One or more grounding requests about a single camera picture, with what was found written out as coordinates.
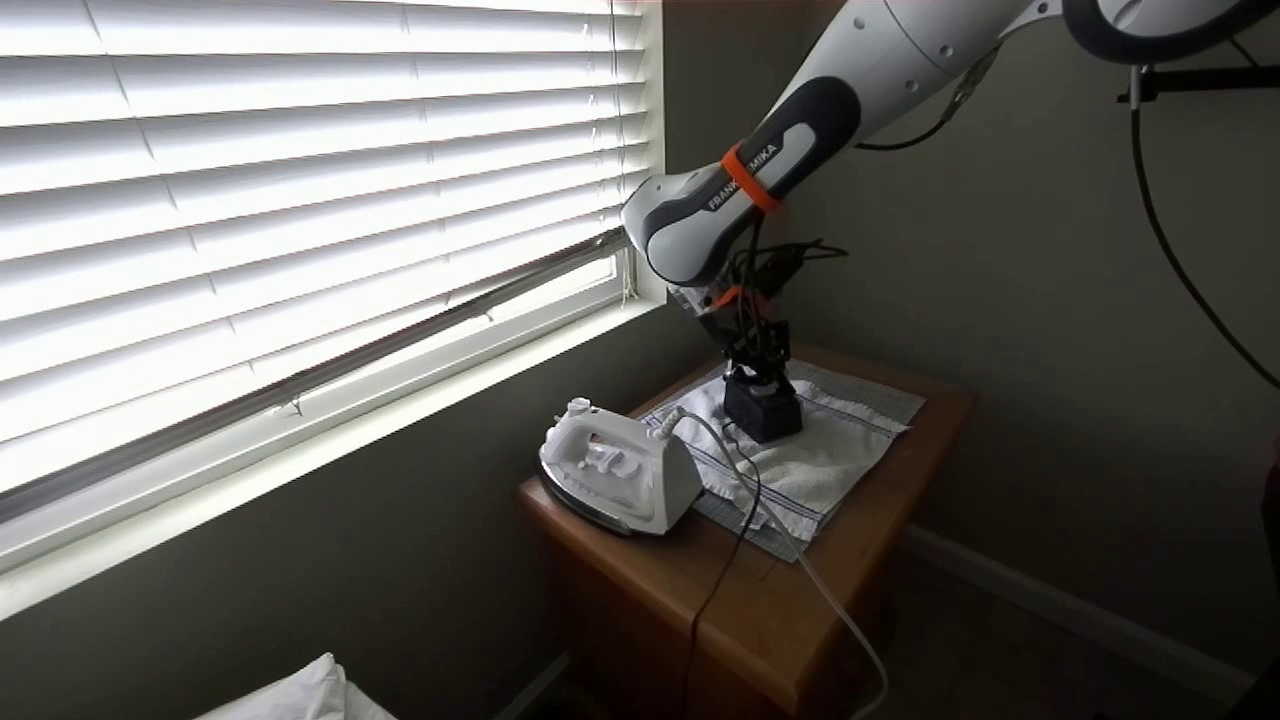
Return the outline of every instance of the wooden tabletop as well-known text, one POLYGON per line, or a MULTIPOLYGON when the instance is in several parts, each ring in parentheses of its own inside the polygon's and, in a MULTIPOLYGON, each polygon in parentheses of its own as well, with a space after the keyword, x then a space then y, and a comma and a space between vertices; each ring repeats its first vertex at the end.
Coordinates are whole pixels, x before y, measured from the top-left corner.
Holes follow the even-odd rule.
MULTIPOLYGON (((854 487, 809 547, 808 556, 819 575, 852 611, 977 396, 814 347, 800 347, 795 356, 925 398, 911 429, 854 487)), ((690 373, 632 416, 646 413, 717 363, 721 360, 690 373)), ((620 537, 579 518, 548 496, 536 478, 520 487, 520 498, 544 532, 686 634, 733 544, 731 533, 692 510, 666 536, 620 537)), ((846 632, 799 564, 783 562, 744 543, 701 616, 698 646, 781 708, 794 712, 813 678, 815 659, 846 632)))

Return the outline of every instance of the window blinds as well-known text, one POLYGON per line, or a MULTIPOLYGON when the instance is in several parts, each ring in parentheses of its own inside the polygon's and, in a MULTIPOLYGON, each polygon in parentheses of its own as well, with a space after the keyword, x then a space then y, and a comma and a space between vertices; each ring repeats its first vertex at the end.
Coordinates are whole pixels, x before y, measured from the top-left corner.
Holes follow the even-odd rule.
POLYGON ((0 4, 0 491, 617 227, 630 8, 0 4))

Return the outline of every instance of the wall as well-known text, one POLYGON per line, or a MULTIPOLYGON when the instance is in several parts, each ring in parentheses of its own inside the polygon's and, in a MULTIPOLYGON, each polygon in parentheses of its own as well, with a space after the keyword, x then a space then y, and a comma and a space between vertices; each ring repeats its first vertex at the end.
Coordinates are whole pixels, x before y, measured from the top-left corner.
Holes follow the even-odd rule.
MULTIPOLYGON (((1280 61, 1280 17, 1242 40, 1280 61)), ((1216 49, 1194 63, 1240 60, 1216 49)), ((1157 249, 1115 104, 1126 72, 1042 23, 925 145, 831 161, 788 199, 790 229, 851 256, 806 268, 785 310, 801 340, 982 393, 924 527, 1257 671, 1280 647, 1258 507, 1280 396, 1157 249)), ((1166 96, 1144 111, 1171 241, 1274 373, 1277 120, 1276 92, 1166 96)))
MULTIPOLYGON (((668 163, 685 169, 790 77, 799 46, 767 33, 801 33, 780 3, 669 5, 668 163), (708 83, 744 41, 758 51, 708 83)), ((399 717, 492 717, 559 652, 513 502, 556 407, 632 407, 712 352, 664 307, 0 623, 3 715, 186 719, 333 651, 399 717)))

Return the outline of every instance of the white iron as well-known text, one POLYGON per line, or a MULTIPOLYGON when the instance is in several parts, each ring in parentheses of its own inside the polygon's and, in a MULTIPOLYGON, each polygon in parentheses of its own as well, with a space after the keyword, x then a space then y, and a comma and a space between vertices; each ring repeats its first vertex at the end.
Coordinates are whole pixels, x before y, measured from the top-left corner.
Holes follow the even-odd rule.
POLYGON ((616 533, 664 534, 703 491, 678 437, 575 397, 538 450, 547 487, 616 533))

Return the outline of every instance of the baseboard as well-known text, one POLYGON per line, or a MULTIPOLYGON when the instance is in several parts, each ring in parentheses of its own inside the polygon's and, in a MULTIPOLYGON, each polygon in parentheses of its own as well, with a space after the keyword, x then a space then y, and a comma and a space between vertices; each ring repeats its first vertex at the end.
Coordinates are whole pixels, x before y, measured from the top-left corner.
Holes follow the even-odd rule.
POLYGON ((908 527, 899 547, 1075 635, 1208 697, 1233 702, 1253 684, 1254 678, 1238 667, 1143 628, 1115 612, 1089 605, 918 525, 908 527))
POLYGON ((494 715, 493 720, 520 720, 524 717, 541 700, 547 691, 550 689, 552 684, 564 674, 566 667, 568 667, 568 656, 562 652, 525 689, 520 691, 520 694, 516 696, 516 700, 511 701, 511 705, 503 707, 498 715, 494 715))

